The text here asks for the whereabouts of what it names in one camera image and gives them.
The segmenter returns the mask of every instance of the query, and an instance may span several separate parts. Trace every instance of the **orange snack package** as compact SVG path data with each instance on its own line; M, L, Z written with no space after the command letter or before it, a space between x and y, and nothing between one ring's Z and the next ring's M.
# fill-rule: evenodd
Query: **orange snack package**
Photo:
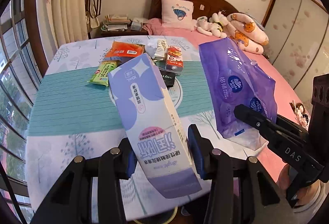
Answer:
M143 54L144 45L114 41L111 50L105 55L104 61L119 60L121 64Z
M165 66L166 71L180 75L183 67L182 49L177 46L168 46Z

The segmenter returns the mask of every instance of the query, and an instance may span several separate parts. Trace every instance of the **curtain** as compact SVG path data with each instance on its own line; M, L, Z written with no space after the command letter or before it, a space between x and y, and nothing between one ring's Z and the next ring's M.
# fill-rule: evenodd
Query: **curtain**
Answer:
M48 63L61 45L88 39L85 0L36 0L36 4Z

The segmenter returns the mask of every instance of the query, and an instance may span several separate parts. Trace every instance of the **vinda tissue package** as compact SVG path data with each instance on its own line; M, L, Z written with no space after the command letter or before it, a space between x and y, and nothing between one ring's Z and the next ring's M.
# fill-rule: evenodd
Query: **vinda tissue package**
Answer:
M127 137L149 182L167 199L201 190L186 134L159 69L147 54L109 73Z
M256 61L250 60L230 38L199 45L200 59L207 78L217 130L228 140L252 150L265 139L248 124L236 119L234 108L244 104L276 122L275 81Z

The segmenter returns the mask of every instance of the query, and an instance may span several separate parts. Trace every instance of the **white pillow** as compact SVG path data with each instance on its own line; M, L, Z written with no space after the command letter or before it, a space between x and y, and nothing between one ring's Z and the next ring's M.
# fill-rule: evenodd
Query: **white pillow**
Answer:
M161 0L162 26L185 28L194 31L193 2L185 0Z

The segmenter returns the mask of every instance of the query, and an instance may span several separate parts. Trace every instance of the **purple and white box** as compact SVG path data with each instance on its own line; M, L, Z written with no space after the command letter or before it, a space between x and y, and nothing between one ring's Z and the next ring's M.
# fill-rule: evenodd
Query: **purple and white box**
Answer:
M149 56L111 71L109 83L130 144L154 188L167 199L200 191L185 131Z

